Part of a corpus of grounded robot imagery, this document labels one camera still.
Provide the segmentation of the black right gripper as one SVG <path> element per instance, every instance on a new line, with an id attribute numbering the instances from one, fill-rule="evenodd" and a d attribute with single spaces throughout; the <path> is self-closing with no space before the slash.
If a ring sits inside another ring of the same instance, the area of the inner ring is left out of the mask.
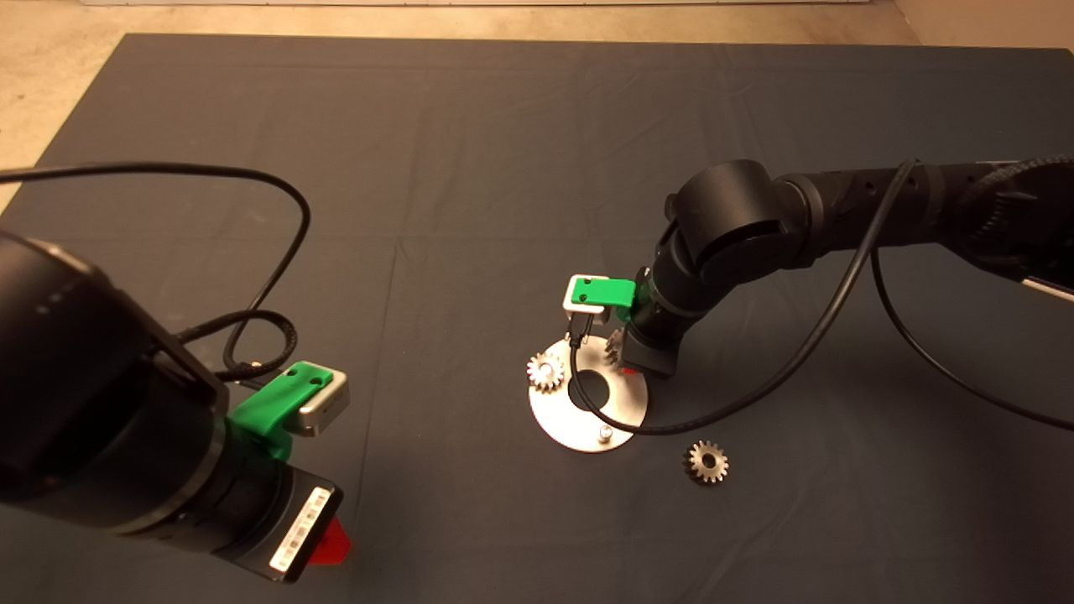
<path id="1" fill-rule="evenodd" d="M 671 378 L 678 368 L 681 343 L 691 318 L 648 299 L 633 303 L 621 347 L 623 373 Z"/>

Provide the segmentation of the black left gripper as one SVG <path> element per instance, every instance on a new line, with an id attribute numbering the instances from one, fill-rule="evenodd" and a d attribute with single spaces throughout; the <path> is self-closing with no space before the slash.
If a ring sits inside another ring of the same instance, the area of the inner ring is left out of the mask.
<path id="1" fill-rule="evenodd" d="M 342 565 L 352 540 L 336 516 L 334 481 L 274 459 L 252 443 L 226 444 L 211 481 L 183 508 L 183 547 L 273 583 L 308 565 Z"/>

